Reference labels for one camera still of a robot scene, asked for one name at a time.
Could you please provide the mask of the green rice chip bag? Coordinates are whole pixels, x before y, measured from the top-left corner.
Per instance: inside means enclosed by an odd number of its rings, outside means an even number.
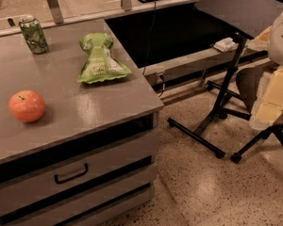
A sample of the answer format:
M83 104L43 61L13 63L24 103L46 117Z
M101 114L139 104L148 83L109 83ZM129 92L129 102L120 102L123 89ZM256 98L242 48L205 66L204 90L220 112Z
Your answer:
M79 40L79 45L88 58L77 77L78 83L94 84L131 74L131 70L112 54L114 40L109 33L87 34Z

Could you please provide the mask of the grey drawer cabinet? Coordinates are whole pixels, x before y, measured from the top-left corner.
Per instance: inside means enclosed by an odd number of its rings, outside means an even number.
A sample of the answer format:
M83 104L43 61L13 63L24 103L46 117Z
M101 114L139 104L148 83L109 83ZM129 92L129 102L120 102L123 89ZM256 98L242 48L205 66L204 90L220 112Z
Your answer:
M161 100L120 42L113 52L130 75L76 81L87 59L79 39L108 30L102 20L47 28L41 55L20 34L0 37L0 226L97 226L152 199ZM11 115L21 90L44 99L39 120ZM85 163L87 174L55 183Z

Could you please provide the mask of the white small box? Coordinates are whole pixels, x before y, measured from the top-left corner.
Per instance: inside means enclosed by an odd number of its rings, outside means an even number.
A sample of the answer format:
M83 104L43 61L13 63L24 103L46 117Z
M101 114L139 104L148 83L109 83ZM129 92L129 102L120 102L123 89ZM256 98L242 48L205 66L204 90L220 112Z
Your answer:
M232 38L224 38L214 43L213 47L220 52L226 52L232 49L236 43L233 41Z

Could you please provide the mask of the red apple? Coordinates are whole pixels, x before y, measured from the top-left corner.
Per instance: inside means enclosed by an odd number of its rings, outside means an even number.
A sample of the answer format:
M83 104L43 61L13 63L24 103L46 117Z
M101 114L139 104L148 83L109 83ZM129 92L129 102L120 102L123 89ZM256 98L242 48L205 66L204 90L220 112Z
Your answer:
M21 122L39 120L45 112L45 102L39 93L33 90L21 90L11 96L8 102L11 115Z

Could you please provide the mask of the worn office chair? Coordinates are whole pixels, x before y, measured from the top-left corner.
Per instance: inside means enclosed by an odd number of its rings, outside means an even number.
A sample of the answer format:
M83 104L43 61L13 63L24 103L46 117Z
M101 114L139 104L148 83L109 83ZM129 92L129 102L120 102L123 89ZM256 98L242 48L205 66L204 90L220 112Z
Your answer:
M234 163L269 135L275 135L283 146L283 11L272 25L252 39L251 44L267 51L277 67L272 72L259 67L246 68L236 75L238 91L250 113L249 125L258 134L231 155L230 160Z

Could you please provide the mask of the green soda can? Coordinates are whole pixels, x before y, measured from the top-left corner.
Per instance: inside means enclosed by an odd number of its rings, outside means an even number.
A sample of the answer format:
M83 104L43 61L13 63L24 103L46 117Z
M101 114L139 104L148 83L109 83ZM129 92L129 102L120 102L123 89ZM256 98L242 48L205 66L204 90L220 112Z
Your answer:
M33 54L42 54L48 50L46 38L38 19L26 15L19 21L19 26L29 50Z

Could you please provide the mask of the black rolling laptop stand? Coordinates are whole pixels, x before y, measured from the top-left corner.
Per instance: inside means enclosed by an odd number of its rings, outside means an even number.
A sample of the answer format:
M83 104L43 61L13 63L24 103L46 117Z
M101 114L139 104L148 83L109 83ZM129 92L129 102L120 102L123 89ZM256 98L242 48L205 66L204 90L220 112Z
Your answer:
M271 25L283 11L283 3L276 0L201 0L195 3L195 8L219 21L235 28L236 41L239 44L228 66L222 85L208 81L208 88L219 90L215 104L209 114L191 131L179 122L169 118L167 122L193 138L215 153L217 158L223 158L225 152L201 137L209 124L215 118L224 118L226 114L248 120L249 115L225 108L231 97L241 99L241 96L228 89L230 80L238 70L242 51L248 40L252 40L262 30Z

